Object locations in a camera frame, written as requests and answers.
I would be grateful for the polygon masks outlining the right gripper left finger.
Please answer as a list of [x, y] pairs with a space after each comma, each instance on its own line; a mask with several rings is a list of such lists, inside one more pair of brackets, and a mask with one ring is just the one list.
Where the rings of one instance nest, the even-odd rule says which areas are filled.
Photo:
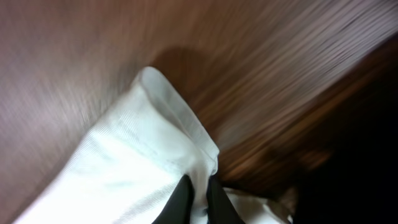
[[189, 224], [195, 192], [188, 175], [182, 176], [152, 224]]

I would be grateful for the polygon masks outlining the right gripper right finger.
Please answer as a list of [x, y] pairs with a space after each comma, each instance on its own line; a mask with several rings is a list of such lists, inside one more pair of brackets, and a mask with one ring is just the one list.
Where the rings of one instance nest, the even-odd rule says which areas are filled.
[[206, 198], [209, 224], [244, 224], [215, 175], [209, 179]]

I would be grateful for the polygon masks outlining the white t-shirt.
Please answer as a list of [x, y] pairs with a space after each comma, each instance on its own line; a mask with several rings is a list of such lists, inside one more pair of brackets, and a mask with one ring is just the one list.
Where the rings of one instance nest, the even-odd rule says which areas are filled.
[[206, 190], [219, 150], [154, 67], [88, 131], [17, 223], [152, 223], [180, 179], [193, 184], [190, 223], [208, 223]]

